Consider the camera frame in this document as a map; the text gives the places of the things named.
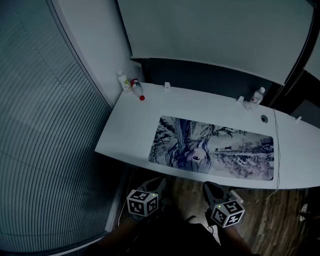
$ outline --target white wall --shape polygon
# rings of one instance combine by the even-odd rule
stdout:
[[[122,88],[117,71],[144,81],[131,51],[116,0],[52,0],[76,53],[110,107]]]
[[[306,0],[118,3],[133,57],[213,64],[280,85],[304,47],[313,17]]]

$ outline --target wall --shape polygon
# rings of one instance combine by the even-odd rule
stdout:
[[[320,129],[320,107],[305,99],[296,109],[291,116],[301,119],[310,125]]]
[[[304,47],[313,17],[305,0],[118,3],[134,58],[213,64],[280,85]]]
[[[101,94],[113,108],[122,89],[117,71],[143,81],[115,0],[53,0],[55,11],[75,51]]]
[[[142,62],[148,83],[197,90],[248,101],[256,90],[266,92],[272,82],[258,76],[221,66],[173,59],[150,58]]]
[[[320,38],[315,43],[312,54],[306,63],[304,69],[320,80]]]

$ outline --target bottle label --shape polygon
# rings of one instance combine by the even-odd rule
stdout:
[[[134,84],[132,85],[132,88],[135,89],[138,86],[141,87],[141,84],[138,81],[134,81]]]
[[[128,91],[131,90],[131,86],[130,86],[130,83],[129,83],[128,79],[122,80],[122,81],[121,81],[121,86],[122,86],[122,89],[123,89],[125,92],[128,92]]]
[[[250,100],[251,103],[254,103],[254,104],[260,104],[261,100],[258,99],[257,97],[252,97],[251,100]]]

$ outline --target desk hole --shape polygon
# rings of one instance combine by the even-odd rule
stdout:
[[[268,117],[266,117],[264,114],[261,116],[261,120],[262,120],[262,122],[264,122],[265,124],[268,123]]]

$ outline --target person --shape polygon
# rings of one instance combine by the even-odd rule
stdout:
[[[156,178],[152,182],[146,182],[149,186],[142,186],[137,190],[157,193],[158,211],[148,217],[131,213],[119,227],[90,245],[84,255],[257,255],[252,254],[234,226],[218,226],[220,245],[202,224],[190,223],[195,216],[183,220],[178,208],[169,199],[163,198],[163,179]],[[150,189],[150,184],[155,182],[158,189]],[[211,213],[210,208],[205,213],[209,227],[215,225],[210,218]]]

